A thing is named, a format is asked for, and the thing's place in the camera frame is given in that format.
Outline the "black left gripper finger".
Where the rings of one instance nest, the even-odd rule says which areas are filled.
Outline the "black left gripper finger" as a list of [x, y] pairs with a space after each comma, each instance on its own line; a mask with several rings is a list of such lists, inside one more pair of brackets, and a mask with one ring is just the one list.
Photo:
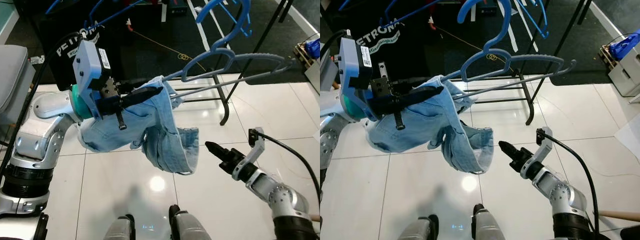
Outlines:
[[372, 101], [372, 118], [377, 119], [384, 115], [395, 114], [407, 106], [416, 105], [432, 98], [443, 90], [443, 86], [423, 86], [412, 89], [409, 93], [395, 95], [396, 99], [394, 100], [374, 99]]
[[427, 82], [428, 78], [404, 78], [391, 82], [391, 93], [408, 94], [412, 89]]
[[124, 78], [119, 81], [119, 94], [130, 94], [147, 82], [149, 82], [148, 78]]
[[163, 87], [155, 87], [155, 86], [145, 86], [139, 87], [132, 91], [124, 91], [123, 89], [118, 89], [118, 93], [120, 94], [119, 103], [117, 103], [116, 112], [119, 113], [122, 110], [133, 106], [139, 105], [143, 103], [147, 99], [152, 98], [155, 95], [158, 95], [163, 90]]

